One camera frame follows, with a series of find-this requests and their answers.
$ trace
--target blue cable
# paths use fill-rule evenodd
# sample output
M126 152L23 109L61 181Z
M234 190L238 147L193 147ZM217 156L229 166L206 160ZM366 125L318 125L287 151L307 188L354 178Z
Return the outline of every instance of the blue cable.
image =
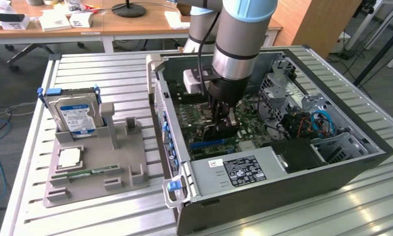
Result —
M0 120L0 122L3 122L6 123L6 130L5 130L5 133L1 135L0 139L2 139L10 132L10 129L11 129L11 124L10 122L7 122L6 120Z
M0 163L0 173L1 173L1 178L2 178L2 186L3 186L3 189L2 189L2 193L1 193L1 196L0 196L0 200L2 199L3 195L5 195L5 192L6 192L6 186L5 186L5 177L3 177L3 171L2 171L2 166L1 166L1 163Z
M331 118L330 118L330 115L327 112L322 111L322 110L317 110L313 112L311 114L311 124L313 124L313 128L315 130L318 130L318 126L315 125L314 123L314 114L321 114L326 117L327 121L329 121L329 127L331 128L331 134L334 135L335 134L335 129L334 129L334 126L333 126L333 122L331 122Z

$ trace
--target hard drive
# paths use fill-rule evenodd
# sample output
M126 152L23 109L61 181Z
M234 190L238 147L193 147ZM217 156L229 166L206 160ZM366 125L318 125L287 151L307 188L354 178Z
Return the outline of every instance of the hard drive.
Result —
M98 88L49 88L41 97L57 124L58 132L69 131L74 138L94 135L97 127L103 126L98 113Z

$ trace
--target power supply label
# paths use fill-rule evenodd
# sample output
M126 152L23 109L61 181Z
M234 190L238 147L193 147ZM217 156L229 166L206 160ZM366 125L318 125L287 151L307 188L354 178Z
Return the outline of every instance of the power supply label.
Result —
M59 110L70 132L86 134L95 130L93 118L86 114L90 110L86 104L63 106Z
M234 187L265 180L265 174L254 156L222 162Z

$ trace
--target aluminum extrusion table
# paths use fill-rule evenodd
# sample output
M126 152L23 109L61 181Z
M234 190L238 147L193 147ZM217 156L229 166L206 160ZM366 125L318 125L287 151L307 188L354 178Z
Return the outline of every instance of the aluminum extrusion table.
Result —
M393 118L310 49L299 46L287 49L393 147ZM38 102L1 236L174 235L173 211L165 207L161 193L162 170L150 119L145 71L146 54L169 52L173 51L62 55L47 62L42 88L75 89L98 84L102 101L114 102L114 121L131 115L141 121L150 186L98 199L43 208L41 199L55 125ZM297 75L305 90L314 92L315 88L303 75L299 72ZM393 156L339 190L194 235L359 236L382 233L386 236L393 235Z

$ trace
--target white label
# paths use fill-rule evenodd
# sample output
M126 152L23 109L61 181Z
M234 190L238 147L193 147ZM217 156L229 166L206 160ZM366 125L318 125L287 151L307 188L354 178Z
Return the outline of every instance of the white label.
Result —
M93 34L99 34L99 32L81 32L79 34L93 35Z
M75 134L86 134L94 131L93 118L87 116L90 110L86 104L59 107L67 129Z
M217 166L222 166L222 159L207 161L207 165L210 168L217 167Z

